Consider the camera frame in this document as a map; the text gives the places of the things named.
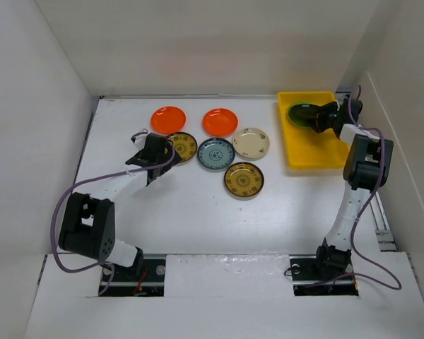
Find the black plate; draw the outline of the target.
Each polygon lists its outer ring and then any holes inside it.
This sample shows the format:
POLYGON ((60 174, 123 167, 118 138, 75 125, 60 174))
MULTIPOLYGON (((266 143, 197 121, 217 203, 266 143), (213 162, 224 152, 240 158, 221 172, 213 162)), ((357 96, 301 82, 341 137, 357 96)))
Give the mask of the black plate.
POLYGON ((309 127, 306 129, 313 129, 317 133, 321 133, 326 130, 326 126, 324 125, 323 115, 313 115, 314 104, 310 104, 310 107, 303 111, 305 118, 308 118, 309 127))

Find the green plate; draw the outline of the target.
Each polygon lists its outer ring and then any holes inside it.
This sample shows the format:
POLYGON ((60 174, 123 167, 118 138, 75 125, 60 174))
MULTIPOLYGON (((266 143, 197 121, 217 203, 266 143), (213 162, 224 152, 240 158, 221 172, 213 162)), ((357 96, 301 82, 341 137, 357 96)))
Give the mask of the green plate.
POLYGON ((295 102, 287 109, 287 118, 296 126, 308 128, 308 118, 305 118, 303 111, 309 107, 308 102, 295 102))

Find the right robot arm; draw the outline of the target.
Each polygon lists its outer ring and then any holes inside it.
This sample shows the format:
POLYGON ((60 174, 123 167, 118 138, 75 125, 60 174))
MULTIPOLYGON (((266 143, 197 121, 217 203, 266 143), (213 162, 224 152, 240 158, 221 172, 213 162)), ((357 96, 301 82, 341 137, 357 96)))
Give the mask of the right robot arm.
POLYGON ((379 188, 386 184, 394 142, 385 138, 379 129, 358 123, 363 108, 359 99, 347 97, 337 112, 331 113, 328 108, 336 105, 331 102, 321 106, 313 126, 316 132, 332 129, 340 141, 350 146, 343 168, 343 200, 333 226, 312 261, 312 269, 323 283, 356 276, 356 273, 347 271, 352 254, 389 272, 356 249, 355 231, 365 209, 379 188))

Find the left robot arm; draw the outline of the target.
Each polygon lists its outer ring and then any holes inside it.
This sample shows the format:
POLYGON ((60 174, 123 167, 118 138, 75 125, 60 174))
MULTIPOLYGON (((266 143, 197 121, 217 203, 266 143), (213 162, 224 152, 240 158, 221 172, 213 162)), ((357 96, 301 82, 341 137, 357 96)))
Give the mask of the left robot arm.
POLYGON ((168 137, 146 134, 142 149, 125 162, 128 169, 85 179, 63 193, 52 215, 52 248, 118 267, 128 280, 139 278, 143 250, 116 238, 117 208, 180 161, 168 137))

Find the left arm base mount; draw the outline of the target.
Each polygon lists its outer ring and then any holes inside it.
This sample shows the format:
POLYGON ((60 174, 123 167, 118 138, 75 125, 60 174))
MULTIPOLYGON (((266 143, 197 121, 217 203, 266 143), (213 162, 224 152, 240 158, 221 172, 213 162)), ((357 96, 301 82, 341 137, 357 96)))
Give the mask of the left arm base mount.
POLYGON ((163 297, 166 258, 162 254, 145 254, 140 275, 116 265, 112 280, 100 297, 163 297))

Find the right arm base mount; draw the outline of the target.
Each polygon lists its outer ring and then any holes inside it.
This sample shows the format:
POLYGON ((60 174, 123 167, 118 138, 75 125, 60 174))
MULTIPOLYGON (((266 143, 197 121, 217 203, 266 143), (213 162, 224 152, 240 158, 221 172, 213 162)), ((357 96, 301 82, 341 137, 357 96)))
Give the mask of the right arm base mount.
POLYGON ((344 277, 324 285, 315 284, 331 279, 332 275, 322 275, 315 266, 315 255, 291 255, 289 266, 284 276, 293 281, 293 292, 296 297, 331 297, 359 295, 353 277, 344 277))

